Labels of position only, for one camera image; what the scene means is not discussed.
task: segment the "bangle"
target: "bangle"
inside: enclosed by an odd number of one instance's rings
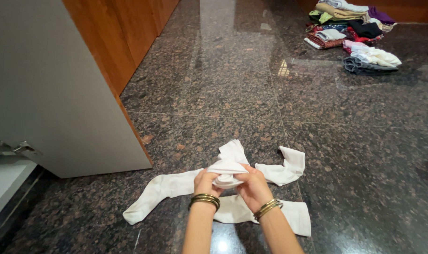
[[[255,216],[255,220],[258,221],[265,213],[270,211],[271,209],[279,206],[280,208],[283,207],[282,202],[280,202],[277,199],[272,199],[266,204],[264,204],[258,211],[256,211],[253,216]]]
[[[192,197],[190,199],[189,207],[187,209],[190,210],[190,207],[195,202],[211,203],[211,204],[215,205],[215,208],[216,208],[215,211],[218,211],[218,209],[220,208],[220,200],[216,196],[211,195],[211,194],[197,194],[197,195],[195,195],[194,197]]]

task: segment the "white cabinet door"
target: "white cabinet door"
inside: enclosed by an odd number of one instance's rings
[[[0,1],[0,140],[62,178],[151,168],[59,0]]]

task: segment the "forearm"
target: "forearm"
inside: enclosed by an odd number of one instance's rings
[[[276,207],[260,218],[266,242],[273,254],[303,254],[285,215]]]
[[[216,207],[206,202],[195,202],[190,208],[184,237],[183,254],[208,254],[211,247],[212,222]]]

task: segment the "purple cloth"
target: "purple cloth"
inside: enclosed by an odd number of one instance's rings
[[[390,16],[388,16],[385,12],[376,10],[375,6],[369,6],[368,15],[370,18],[378,19],[385,24],[392,25],[396,22]]]

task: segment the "metal hinge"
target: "metal hinge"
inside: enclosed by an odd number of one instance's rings
[[[19,142],[17,147],[11,147],[3,141],[0,141],[0,155],[17,155],[25,151],[29,151],[35,155],[42,155],[41,152],[39,152],[35,149],[35,147],[27,143],[27,141]]]

